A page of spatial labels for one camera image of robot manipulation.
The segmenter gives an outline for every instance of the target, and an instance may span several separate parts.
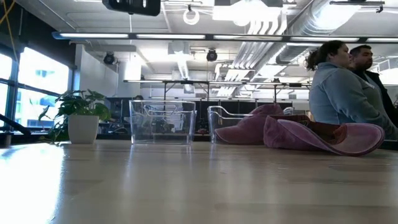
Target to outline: gray hoodie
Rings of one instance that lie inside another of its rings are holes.
[[[375,86],[351,71],[324,62],[318,65],[310,90],[310,110],[315,121],[330,124],[371,123],[398,139],[398,129],[383,113]]]

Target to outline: fluorescent light fixture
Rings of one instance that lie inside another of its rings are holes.
[[[324,42],[331,40],[340,40],[345,42],[357,42],[359,38],[357,37],[291,37],[291,41],[315,41],[315,42]]]
[[[64,38],[93,38],[93,39],[107,39],[107,38],[122,38],[127,39],[129,38],[128,34],[79,34],[79,33],[61,33],[61,37]]]
[[[215,40],[280,41],[282,37],[264,35],[214,35]]]
[[[293,46],[293,47],[320,47],[322,46],[321,43],[316,44],[316,43],[286,43],[288,46]]]
[[[398,38],[378,38],[378,37],[371,37],[366,40],[367,42],[398,42]]]
[[[243,82],[209,82],[209,84],[242,85]]]
[[[206,36],[201,34],[137,34],[138,39],[204,39]]]
[[[163,81],[160,81],[160,80],[125,80],[125,82],[131,82],[131,83],[163,83]]]

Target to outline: man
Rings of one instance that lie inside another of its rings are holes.
[[[373,64],[373,53],[371,49],[372,48],[368,45],[361,45],[351,49],[349,53],[352,55],[353,72],[376,88],[380,93],[384,110],[390,120],[398,127],[398,110],[392,104],[386,88],[380,81],[379,74],[367,71]]]

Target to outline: clear plastic bin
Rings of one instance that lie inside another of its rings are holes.
[[[130,100],[133,144],[191,144],[195,133],[195,103]]]
[[[207,108],[207,115],[212,143],[224,143],[224,141],[216,135],[214,130],[235,126],[243,118],[252,116],[251,114],[232,114],[226,111],[222,106],[209,106]]]

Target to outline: desk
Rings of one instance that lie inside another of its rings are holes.
[[[395,151],[96,141],[0,155],[0,223],[398,222]]]

